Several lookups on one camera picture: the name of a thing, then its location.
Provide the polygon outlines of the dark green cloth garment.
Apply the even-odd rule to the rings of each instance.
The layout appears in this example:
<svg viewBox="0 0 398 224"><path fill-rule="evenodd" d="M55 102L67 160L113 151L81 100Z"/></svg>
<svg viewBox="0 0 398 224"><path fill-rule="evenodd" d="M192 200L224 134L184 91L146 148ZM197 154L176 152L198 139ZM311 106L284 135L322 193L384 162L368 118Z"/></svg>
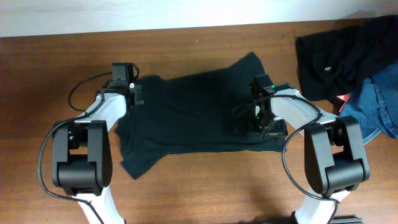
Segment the dark green cloth garment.
<svg viewBox="0 0 398 224"><path fill-rule="evenodd" d="M140 78L143 104L118 121L122 167L138 179L168 154L275 151L283 137L242 130L237 113L253 101L249 84L264 67L253 52L229 67L164 80Z"/></svg>

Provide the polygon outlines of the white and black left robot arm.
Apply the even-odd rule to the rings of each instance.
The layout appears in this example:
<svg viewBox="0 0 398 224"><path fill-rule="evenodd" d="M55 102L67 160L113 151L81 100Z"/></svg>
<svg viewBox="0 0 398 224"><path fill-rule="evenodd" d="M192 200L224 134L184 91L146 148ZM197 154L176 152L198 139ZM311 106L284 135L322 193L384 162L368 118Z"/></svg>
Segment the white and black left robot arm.
<svg viewBox="0 0 398 224"><path fill-rule="evenodd" d="M135 105L143 103L134 63L112 64L110 80L95 100L75 118L55 123L52 139L52 182L64 200L78 202L90 223L124 223L110 191L113 162L109 131Z"/></svg>

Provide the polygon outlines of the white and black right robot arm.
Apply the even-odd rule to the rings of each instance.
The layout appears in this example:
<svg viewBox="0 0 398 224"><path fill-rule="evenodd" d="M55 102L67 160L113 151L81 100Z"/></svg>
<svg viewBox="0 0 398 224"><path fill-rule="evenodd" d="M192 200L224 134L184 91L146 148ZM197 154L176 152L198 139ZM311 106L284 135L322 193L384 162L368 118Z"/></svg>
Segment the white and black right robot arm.
<svg viewBox="0 0 398 224"><path fill-rule="evenodd" d="M305 198L289 223L362 223L356 216L337 217L341 201L370 177L370 167L357 119L328 113L304 98L289 83L275 86L267 74L250 84L254 101L241 114L248 132L284 137L288 144L304 138L304 169L310 188L293 184Z"/></svg>

